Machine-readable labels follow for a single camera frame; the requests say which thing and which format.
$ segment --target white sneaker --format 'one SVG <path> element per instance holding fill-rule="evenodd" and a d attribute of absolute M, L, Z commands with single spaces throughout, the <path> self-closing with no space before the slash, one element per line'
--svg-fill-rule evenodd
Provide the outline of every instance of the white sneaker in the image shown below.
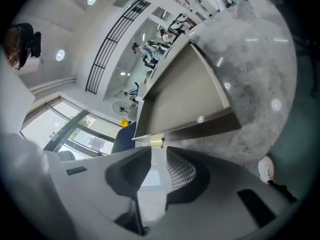
<path fill-rule="evenodd" d="M 268 184 L 268 181 L 274 180 L 275 167 L 269 156 L 265 156 L 258 164 L 260 179 Z"/>

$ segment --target window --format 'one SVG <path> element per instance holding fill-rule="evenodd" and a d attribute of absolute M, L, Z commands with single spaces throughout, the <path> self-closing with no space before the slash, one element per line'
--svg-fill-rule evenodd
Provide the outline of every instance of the window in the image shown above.
<path fill-rule="evenodd" d="M 63 127 L 60 136 L 53 138 Z M 58 98 L 29 113 L 20 134 L 42 149 L 52 140 L 51 149 L 52 143 L 55 147 L 52 151 L 70 151 L 80 160 L 109 155 L 121 128 Z"/>

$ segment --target handrail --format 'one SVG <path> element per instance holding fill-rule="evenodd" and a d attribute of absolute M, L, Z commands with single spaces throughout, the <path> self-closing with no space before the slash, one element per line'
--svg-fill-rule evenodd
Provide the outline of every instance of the handrail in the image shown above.
<path fill-rule="evenodd" d="M 150 3 L 144 0 L 136 0 L 113 25 L 95 56 L 88 80 L 86 82 L 85 91 L 97 94 L 102 75 L 106 69 L 106 65 L 108 64 L 108 61 L 113 51 L 115 50 L 119 40 L 132 24 L 132 22 L 149 5 Z"/>

